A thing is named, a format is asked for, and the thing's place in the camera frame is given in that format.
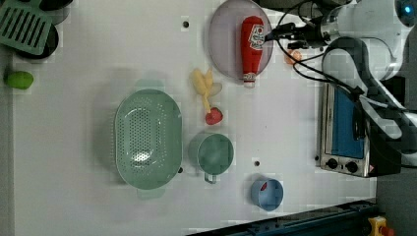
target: green ball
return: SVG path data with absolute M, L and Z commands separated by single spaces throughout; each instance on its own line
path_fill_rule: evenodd
M 14 89 L 28 89 L 33 83 L 33 75 L 28 72 L 15 72 L 6 79 L 6 85 Z

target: white table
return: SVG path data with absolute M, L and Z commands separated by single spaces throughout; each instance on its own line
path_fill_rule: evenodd
M 319 84 L 297 77 L 277 46 L 255 89 L 214 70 L 223 91 L 212 102 L 225 119 L 205 125 L 188 77 L 210 66 L 204 38 L 219 4 L 75 1 L 53 56 L 43 64 L 14 58 L 16 70 L 35 75 L 28 91 L 14 94 L 17 236 L 183 235 L 375 196 L 376 179 L 316 167 Z M 280 14 L 267 13 L 275 26 Z M 161 81 L 183 114 L 185 171 L 150 200 L 121 182 L 112 140 L 118 105 L 144 80 Z M 215 185 L 189 164 L 188 143 L 202 130 L 235 146 L 233 165 Z M 259 173 L 283 184 L 273 212 L 249 199 Z

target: green spatula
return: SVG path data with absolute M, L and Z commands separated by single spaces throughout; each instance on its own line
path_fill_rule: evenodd
M 31 5 L 6 0 L 0 7 L 0 43 L 33 55 L 46 44 L 52 19 Z

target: blue cup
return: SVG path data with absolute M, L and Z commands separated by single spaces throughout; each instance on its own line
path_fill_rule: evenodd
M 262 179 L 252 184 L 251 197 L 253 203 L 266 211 L 278 208 L 282 202 L 283 194 L 282 185 L 274 179 Z

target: toaster oven knob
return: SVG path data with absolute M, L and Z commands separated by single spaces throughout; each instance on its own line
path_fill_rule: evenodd
M 358 165 L 355 162 L 349 162 L 345 166 L 350 173 L 358 171 Z
M 330 159 L 326 165 L 330 168 L 330 169 L 335 169 L 337 167 L 337 160 L 335 160 L 334 158 Z

